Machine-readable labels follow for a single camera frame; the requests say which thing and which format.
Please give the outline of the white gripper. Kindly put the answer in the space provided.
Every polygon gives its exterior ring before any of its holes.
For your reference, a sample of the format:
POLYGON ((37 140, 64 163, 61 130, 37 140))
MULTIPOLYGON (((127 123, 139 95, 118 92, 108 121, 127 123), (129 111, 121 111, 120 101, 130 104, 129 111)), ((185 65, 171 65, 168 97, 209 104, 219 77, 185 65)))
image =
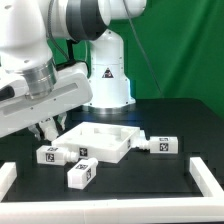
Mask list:
POLYGON ((65 129, 66 112, 92 99, 87 73, 87 65, 79 62, 58 72, 57 83, 46 97, 19 96, 0 101, 0 138, 28 127, 40 141, 36 123, 57 115, 58 123, 65 129))

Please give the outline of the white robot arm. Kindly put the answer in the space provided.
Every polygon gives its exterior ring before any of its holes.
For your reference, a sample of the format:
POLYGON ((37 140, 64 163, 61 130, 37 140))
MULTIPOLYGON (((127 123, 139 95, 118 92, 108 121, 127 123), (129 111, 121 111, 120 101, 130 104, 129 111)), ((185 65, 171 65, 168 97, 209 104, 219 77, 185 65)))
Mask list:
POLYGON ((28 128, 57 136, 55 118, 84 106, 119 113, 135 104, 113 20, 147 0, 0 0, 0 138, 28 128))

